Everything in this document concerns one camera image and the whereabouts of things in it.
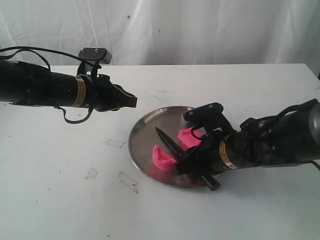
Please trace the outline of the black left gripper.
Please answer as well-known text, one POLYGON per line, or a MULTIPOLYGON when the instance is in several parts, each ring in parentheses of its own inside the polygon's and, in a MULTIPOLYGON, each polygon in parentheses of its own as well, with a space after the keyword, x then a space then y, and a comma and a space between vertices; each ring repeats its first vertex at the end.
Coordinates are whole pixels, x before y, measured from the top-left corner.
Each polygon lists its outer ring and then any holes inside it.
POLYGON ((83 107, 92 107, 97 112, 107 112, 137 106, 138 98, 120 85, 112 83, 108 75, 87 77, 83 107))

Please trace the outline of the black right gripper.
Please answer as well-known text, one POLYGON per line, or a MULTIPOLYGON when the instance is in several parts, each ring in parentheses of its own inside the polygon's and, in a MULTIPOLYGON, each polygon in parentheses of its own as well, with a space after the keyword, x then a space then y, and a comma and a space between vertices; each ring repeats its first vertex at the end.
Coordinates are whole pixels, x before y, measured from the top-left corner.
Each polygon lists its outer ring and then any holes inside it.
POLYGON ((220 155, 220 143, 226 144, 227 138, 234 133, 230 122, 222 114, 224 107, 217 102, 208 103, 181 115, 181 125, 185 128, 204 128, 206 136, 201 143, 185 150, 189 155, 176 164, 177 172, 184 174, 216 175, 228 167, 220 155))

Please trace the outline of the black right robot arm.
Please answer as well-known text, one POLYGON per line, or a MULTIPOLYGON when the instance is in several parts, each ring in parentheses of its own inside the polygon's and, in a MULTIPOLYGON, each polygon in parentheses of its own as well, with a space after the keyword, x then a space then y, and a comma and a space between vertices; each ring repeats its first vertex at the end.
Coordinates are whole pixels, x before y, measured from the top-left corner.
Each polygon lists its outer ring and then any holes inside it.
POLYGON ((193 130, 204 128, 198 146, 176 165, 180 175, 217 175, 255 167, 291 167, 320 158, 320 103, 312 99, 280 113, 248 118, 233 129, 214 102, 182 114, 193 130))

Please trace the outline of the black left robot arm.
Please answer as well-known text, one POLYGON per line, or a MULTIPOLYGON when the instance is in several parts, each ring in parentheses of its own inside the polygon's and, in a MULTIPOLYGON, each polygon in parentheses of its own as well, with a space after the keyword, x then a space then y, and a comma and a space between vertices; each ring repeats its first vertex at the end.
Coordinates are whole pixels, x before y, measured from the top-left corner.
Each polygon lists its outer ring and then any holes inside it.
POLYGON ((1 60, 0 100, 19 106, 92 108, 98 112, 135 108, 137 97, 108 75, 51 72, 22 61, 1 60))

